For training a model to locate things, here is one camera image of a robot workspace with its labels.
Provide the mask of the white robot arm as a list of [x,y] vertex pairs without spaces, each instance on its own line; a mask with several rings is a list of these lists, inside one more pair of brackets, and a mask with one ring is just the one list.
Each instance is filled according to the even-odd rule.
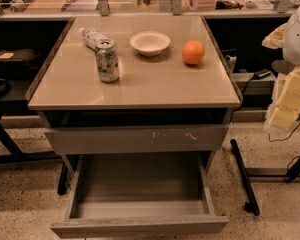
[[271,49],[282,49],[283,59],[272,63],[277,73],[272,103],[266,113],[264,130],[270,134],[291,131],[300,116],[300,6],[262,41]]

